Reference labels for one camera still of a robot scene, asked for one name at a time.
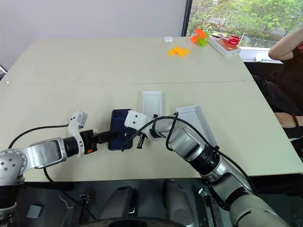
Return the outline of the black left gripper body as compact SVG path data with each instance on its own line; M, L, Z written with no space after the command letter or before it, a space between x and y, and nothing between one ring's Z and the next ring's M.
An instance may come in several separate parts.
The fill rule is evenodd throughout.
M83 140L84 145L84 154L90 154L98 150L97 143L94 141L94 132L93 130L81 131L80 136Z

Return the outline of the person's hand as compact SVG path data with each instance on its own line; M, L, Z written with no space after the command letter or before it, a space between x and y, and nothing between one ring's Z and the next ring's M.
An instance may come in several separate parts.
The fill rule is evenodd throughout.
M296 126L292 115L288 113L274 113L283 128L294 128Z

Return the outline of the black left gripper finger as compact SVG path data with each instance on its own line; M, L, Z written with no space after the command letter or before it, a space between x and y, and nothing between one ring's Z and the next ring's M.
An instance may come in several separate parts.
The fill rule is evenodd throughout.
M112 140L117 139L119 136L117 135L99 135L96 137L96 143L97 144L102 144L102 143L106 143Z
M120 136L119 131L106 131L102 133L98 133L99 138L117 138Z

